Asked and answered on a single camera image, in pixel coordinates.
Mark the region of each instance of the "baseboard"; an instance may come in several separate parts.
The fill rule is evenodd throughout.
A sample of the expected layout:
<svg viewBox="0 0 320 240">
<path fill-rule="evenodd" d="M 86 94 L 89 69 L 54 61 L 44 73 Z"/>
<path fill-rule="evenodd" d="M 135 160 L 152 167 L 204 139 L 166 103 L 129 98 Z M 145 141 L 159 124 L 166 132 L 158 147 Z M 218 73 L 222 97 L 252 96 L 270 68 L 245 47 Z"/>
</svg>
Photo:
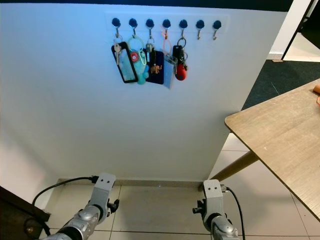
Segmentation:
<svg viewBox="0 0 320 240">
<path fill-rule="evenodd" d="M 280 60 L 283 56 L 283 53 L 270 52 L 266 57 L 267 60 Z"/>
<path fill-rule="evenodd" d="M 69 180 L 70 178 L 60 178 L 59 183 Z M 180 187 L 180 188 L 197 188 L 202 181 L 165 181 L 165 180 L 131 180 L 117 179 L 115 186 L 145 186 L 145 187 Z M 78 180 L 67 183 L 69 185 L 94 185 L 89 180 Z"/>
</svg>

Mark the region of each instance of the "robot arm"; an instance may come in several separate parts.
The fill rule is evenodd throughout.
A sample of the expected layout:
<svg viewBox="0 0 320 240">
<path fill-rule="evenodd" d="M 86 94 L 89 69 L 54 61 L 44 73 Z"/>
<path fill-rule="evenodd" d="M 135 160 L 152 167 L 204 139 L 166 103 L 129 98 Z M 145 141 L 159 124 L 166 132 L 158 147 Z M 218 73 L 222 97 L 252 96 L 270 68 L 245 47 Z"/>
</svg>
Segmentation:
<svg viewBox="0 0 320 240">
<path fill-rule="evenodd" d="M 114 175 L 102 173 L 85 208 L 76 213 L 56 234 L 43 240 L 87 240 L 94 233 L 96 225 L 118 209 L 119 200 L 109 203 L 110 191 L 115 181 Z"/>
<path fill-rule="evenodd" d="M 223 192 L 227 189 L 220 186 L 218 180 L 206 180 L 203 182 L 203 202 L 197 201 L 197 208 L 193 208 L 194 214 L 201 214 L 204 227 L 211 233 L 214 240 L 239 240 L 238 230 L 227 219 L 223 208 Z"/>
</svg>

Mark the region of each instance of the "grout line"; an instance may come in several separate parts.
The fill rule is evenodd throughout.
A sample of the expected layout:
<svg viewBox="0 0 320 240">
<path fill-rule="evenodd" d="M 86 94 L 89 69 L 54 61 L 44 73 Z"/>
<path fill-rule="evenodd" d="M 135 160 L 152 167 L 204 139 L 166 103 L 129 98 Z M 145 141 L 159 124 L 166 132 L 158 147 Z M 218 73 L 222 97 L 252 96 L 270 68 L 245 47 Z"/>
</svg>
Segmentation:
<svg viewBox="0 0 320 240">
<path fill-rule="evenodd" d="M 95 232 L 116 232 L 116 233 L 142 233 L 142 234 L 185 234 L 185 235 L 204 235 L 209 236 L 210 233 L 190 233 L 190 232 L 162 232 L 162 231 L 110 231 L 110 230 L 94 230 Z M 253 235 L 246 234 L 249 237 L 320 237 L 320 236 L 308 236 L 308 235 Z"/>
<path fill-rule="evenodd" d="M 118 198 L 117 198 L 117 199 L 120 198 L 121 188 L 122 188 L 122 185 L 120 185 L 120 190 L 119 190 L 119 194 L 118 194 Z M 109 240 L 111 240 L 112 229 L 114 229 L 114 223 L 115 223 L 115 219 L 116 219 L 116 213 L 117 213 L 117 211 L 114 213 L 114 217 L 113 217 L 113 221 L 112 221 L 112 227 L 111 227 L 111 233 L 110 233 Z"/>
<path fill-rule="evenodd" d="M 302 216 L 301 216 L 301 214 L 300 214 L 300 212 L 299 212 L 299 209 L 298 209 L 298 207 L 297 207 L 297 204 L 296 204 L 296 201 L 295 201 L 295 199 L 294 199 L 294 196 L 291 194 L 291 192 L 290 192 L 290 195 L 291 195 L 292 201 L 294 202 L 295 208 L 296 208 L 296 210 L 298 211 L 298 214 L 299 214 L 299 216 L 300 216 L 300 219 L 301 219 L 301 222 L 302 222 L 303 227 L 304 227 L 304 229 L 305 229 L 305 232 L 306 232 L 306 234 L 307 234 L 308 237 L 309 237 L 309 233 L 308 233 L 308 231 L 307 231 L 307 228 L 306 228 L 306 225 L 305 225 L 305 223 L 304 223 L 304 220 L 302 219 Z"/>
<path fill-rule="evenodd" d="M 245 152 L 245 153 L 250 152 L 249 149 L 248 150 L 221 150 L 221 151 L 226 151 L 226 152 Z"/>
<path fill-rule="evenodd" d="M 279 94 L 278 90 L 276 89 L 275 85 L 272 83 L 272 81 L 271 81 L 271 84 L 272 84 L 272 87 L 274 88 L 274 90 L 276 91 L 276 93 L 277 93 L 278 96 L 279 96 L 280 94 Z"/>
</svg>

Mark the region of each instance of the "dark carpet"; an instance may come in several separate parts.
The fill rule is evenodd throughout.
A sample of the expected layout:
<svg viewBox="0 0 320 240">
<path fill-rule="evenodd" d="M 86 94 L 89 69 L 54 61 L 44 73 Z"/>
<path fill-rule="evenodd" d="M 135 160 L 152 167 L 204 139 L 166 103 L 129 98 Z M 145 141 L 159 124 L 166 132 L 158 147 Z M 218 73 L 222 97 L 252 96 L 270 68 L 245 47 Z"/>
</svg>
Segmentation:
<svg viewBox="0 0 320 240">
<path fill-rule="evenodd" d="M 242 110 L 320 78 L 320 62 L 266 60 Z"/>
</svg>

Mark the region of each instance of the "tiled floor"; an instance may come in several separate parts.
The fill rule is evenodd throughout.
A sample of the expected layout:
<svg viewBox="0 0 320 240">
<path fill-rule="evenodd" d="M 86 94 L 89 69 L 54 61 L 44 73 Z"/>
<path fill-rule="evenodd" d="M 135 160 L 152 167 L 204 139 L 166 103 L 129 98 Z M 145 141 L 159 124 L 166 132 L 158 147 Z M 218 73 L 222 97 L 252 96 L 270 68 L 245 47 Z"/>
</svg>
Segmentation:
<svg viewBox="0 0 320 240">
<path fill-rule="evenodd" d="M 211 175 L 247 151 L 230 134 Z M 222 183 L 239 198 L 248 240 L 320 240 L 320 222 L 261 162 Z M 63 187 L 48 222 L 53 233 L 86 205 L 92 189 L 92 185 Z M 90 240 L 209 240 L 201 216 L 192 214 L 202 197 L 195 188 L 115 186 L 110 201 L 119 198 L 119 209 L 96 228 Z M 223 203 L 241 234 L 236 202 L 225 193 Z"/>
<path fill-rule="evenodd" d="M 298 32 L 286 53 L 284 60 L 320 62 L 320 49 Z"/>
</svg>

